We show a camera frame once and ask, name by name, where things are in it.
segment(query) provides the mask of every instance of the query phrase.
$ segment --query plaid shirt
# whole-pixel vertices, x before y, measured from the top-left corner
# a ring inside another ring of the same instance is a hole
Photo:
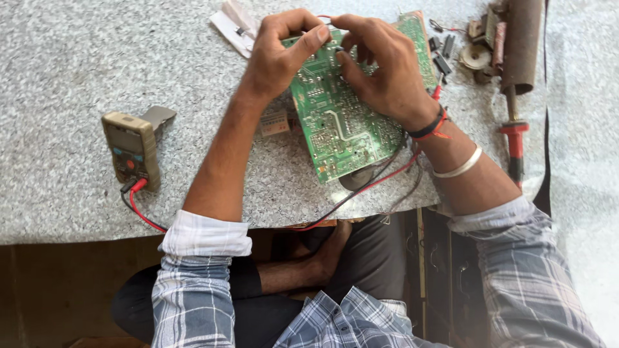
[[[454,217],[451,230],[477,240],[493,347],[604,347],[552,239],[550,218],[524,197]],[[234,347],[228,265],[249,255],[248,224],[179,211],[160,250],[152,293],[153,347]],[[340,305],[320,292],[275,347],[444,347],[414,337],[403,303],[357,288]]]

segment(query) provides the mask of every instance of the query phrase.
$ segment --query circuit board component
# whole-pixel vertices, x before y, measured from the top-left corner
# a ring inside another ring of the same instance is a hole
[[[415,42],[420,72],[426,88],[436,85],[427,35],[420,11],[400,16],[393,24]],[[400,146],[402,128],[387,116],[359,101],[348,83],[340,77],[335,58],[344,34],[331,32],[332,41],[309,57],[290,84],[299,121],[320,183],[349,174],[390,157]],[[282,40],[284,47],[298,37]],[[356,59],[356,48],[350,52]],[[377,65],[360,67],[372,74]]]

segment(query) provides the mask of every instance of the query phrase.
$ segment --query hand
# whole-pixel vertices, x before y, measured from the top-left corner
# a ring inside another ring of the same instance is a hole
[[[415,43],[380,19],[345,14],[331,17],[331,24],[349,30],[342,39],[344,51],[336,54],[342,76],[359,99],[372,109],[393,117],[407,131],[418,131],[436,119],[438,103],[423,88]],[[357,61],[378,63],[367,76],[349,55],[357,45]]]
[[[302,32],[306,33],[292,47],[284,48],[280,40]],[[303,62],[330,39],[327,26],[306,9],[268,15],[262,20],[239,91],[266,105],[288,88]]]

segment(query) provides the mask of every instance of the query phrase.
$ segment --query fingernail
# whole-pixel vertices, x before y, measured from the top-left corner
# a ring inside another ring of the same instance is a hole
[[[320,40],[320,42],[325,42],[328,37],[329,37],[329,28],[327,28],[326,25],[318,29],[318,39]]]
[[[346,51],[339,51],[335,54],[335,58],[337,59],[338,62],[340,62],[340,64],[343,64],[344,61],[346,60],[346,55],[348,53]]]

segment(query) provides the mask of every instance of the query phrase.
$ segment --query speckled table surface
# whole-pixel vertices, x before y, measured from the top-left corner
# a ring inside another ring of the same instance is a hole
[[[296,7],[314,13],[346,12],[394,22],[399,8],[466,28],[487,1],[241,1],[262,18]],[[102,114],[134,116],[149,106],[178,111],[164,125],[157,152],[162,187],[140,193],[138,205],[170,224],[217,130],[246,60],[208,21],[219,1],[19,1],[0,3],[0,243],[112,240],[158,233],[127,210],[111,166]],[[463,44],[457,35],[456,49]],[[453,120],[503,168],[507,120],[498,81],[478,86],[472,72],[450,61],[454,74],[442,102]],[[519,97],[531,123],[525,135],[525,193],[532,198],[544,174],[546,88],[543,46],[535,90]],[[289,95],[270,106],[294,114]],[[400,154],[404,163],[410,153]],[[399,210],[440,201],[430,168]],[[406,192],[415,170],[359,195],[333,217],[388,211]],[[256,135],[246,173],[243,220],[280,227],[316,219],[347,195],[337,181],[320,185],[302,134]]]
[[[582,307],[608,347],[619,347],[617,22],[613,0],[548,6],[553,230]]]

